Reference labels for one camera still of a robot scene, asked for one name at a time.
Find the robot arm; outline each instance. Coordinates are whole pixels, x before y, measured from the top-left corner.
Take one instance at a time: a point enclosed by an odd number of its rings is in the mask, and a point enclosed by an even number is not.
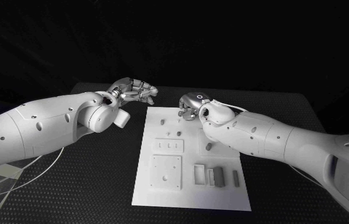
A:
[[[107,91],[35,100],[0,115],[0,164],[45,155],[114,123],[124,127],[130,101],[153,104],[157,89],[124,78]]]
[[[288,126],[244,109],[232,109],[199,92],[183,95],[179,115],[199,118],[208,138],[241,153],[287,163],[322,184],[349,211],[349,135]]]

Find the textured black mat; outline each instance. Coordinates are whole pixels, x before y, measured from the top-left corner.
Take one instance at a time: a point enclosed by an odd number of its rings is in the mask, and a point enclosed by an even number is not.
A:
[[[72,93],[107,90],[108,84],[79,83]],[[192,91],[264,114],[286,124],[323,132],[303,95],[255,91],[159,87],[154,106],[177,107]],[[291,168],[241,155],[252,212],[131,206],[149,105],[128,103],[124,129],[111,126],[69,145],[52,170],[14,191],[0,210],[0,223],[349,223],[349,213],[327,192]],[[27,182],[59,152],[43,156],[22,174]]]

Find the black background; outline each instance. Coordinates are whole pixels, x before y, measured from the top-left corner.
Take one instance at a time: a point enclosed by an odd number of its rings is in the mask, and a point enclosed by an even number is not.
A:
[[[348,0],[0,0],[0,10],[3,110],[131,77],[303,93],[327,132],[349,133]]]

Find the table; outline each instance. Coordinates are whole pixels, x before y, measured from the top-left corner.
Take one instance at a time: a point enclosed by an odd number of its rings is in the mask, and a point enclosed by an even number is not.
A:
[[[110,84],[78,83],[72,94],[107,90]],[[306,97],[297,93],[159,86],[154,106],[177,107],[183,94],[202,91],[218,101],[283,123],[324,132]],[[111,126],[69,145],[49,172],[10,193],[1,223],[349,223],[349,213],[330,194],[274,160],[241,154],[252,212],[131,206],[149,105],[130,102],[124,129]],[[48,168],[59,151],[42,157],[17,181]]]

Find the robotic hand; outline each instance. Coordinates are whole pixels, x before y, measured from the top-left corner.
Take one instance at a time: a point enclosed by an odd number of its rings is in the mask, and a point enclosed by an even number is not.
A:
[[[186,121],[199,118],[212,141],[303,170],[349,211],[349,135],[329,135],[291,127],[218,102],[200,92],[182,96],[180,109],[185,110],[179,116]]]
[[[153,103],[157,88],[123,78],[107,91],[35,100],[0,115],[0,164],[45,155],[114,123],[124,127],[130,101]]]

